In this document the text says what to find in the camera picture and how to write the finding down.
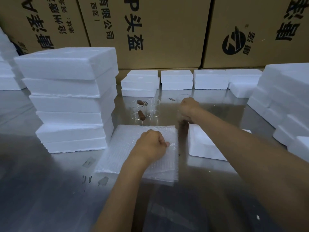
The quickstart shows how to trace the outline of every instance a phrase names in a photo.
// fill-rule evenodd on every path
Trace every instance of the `cardboard box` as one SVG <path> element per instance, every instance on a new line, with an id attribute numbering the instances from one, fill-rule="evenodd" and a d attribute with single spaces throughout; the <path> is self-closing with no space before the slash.
<path id="1" fill-rule="evenodd" d="M 210 0 L 78 0 L 93 47 L 120 69 L 201 65 Z"/>
<path id="2" fill-rule="evenodd" d="M 309 61 L 308 0 L 215 0 L 203 68 Z"/>
<path id="3" fill-rule="evenodd" d="M 21 54 L 90 46 L 76 0 L 0 0 L 0 26 Z"/>
<path id="4" fill-rule="evenodd" d="M 158 70 L 159 77 L 161 77 L 161 71 L 165 71 L 165 70 L 190 70 L 193 73 L 195 69 L 198 69 L 198 68 L 161 68 L 161 69 L 149 69 L 149 70 Z M 116 76 L 117 85 L 120 85 L 120 82 L 122 81 L 122 79 L 125 78 L 127 74 L 129 73 L 129 71 L 131 70 L 132 69 L 119 69 L 119 74 Z"/>

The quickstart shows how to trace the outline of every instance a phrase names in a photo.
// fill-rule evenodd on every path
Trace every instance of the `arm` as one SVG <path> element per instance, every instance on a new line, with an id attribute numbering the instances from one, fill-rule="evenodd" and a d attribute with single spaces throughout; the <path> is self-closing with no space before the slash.
<path id="1" fill-rule="evenodd" d="M 243 131 L 185 98 L 180 111 L 198 124 L 249 184 L 261 204 L 286 230 L 309 226 L 309 164 Z"/>
<path id="2" fill-rule="evenodd" d="M 141 135 L 122 165 L 93 232 L 131 231 L 141 178 L 147 167 L 165 154 L 169 145 L 158 131 L 148 130 Z"/>

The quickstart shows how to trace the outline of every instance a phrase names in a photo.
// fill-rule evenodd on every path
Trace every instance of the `circular black logo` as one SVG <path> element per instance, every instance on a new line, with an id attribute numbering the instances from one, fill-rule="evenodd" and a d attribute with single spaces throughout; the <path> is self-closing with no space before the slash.
<path id="1" fill-rule="evenodd" d="M 237 54 L 244 47 L 246 43 L 246 35 L 240 32 L 237 27 L 235 31 L 227 35 L 222 43 L 222 50 L 225 54 Z"/>

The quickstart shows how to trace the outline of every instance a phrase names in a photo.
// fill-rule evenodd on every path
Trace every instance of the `bubble wrap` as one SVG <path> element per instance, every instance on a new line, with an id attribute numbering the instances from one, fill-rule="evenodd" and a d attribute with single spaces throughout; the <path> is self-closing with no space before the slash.
<path id="1" fill-rule="evenodd" d="M 145 171 L 143 178 L 173 182 L 178 180 L 178 131 L 175 126 L 137 126 L 118 125 L 109 147 L 103 153 L 95 171 L 105 173 L 119 173 L 122 164 L 140 138 L 149 129 L 160 131 L 165 141 L 170 142 L 165 155 L 151 164 Z"/>

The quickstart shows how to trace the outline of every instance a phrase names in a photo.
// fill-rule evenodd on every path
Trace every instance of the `bubble wrap sheet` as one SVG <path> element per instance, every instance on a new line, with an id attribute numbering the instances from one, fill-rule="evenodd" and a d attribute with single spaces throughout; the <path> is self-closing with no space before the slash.
<path id="1" fill-rule="evenodd" d="M 99 160 L 95 171 L 105 173 L 119 173 L 122 164 L 140 138 L 149 129 L 160 131 L 165 141 L 170 142 L 165 155 L 151 164 L 145 171 L 143 178 L 173 182 L 178 180 L 178 131 L 175 126 L 137 126 L 118 125 L 108 149 Z"/>

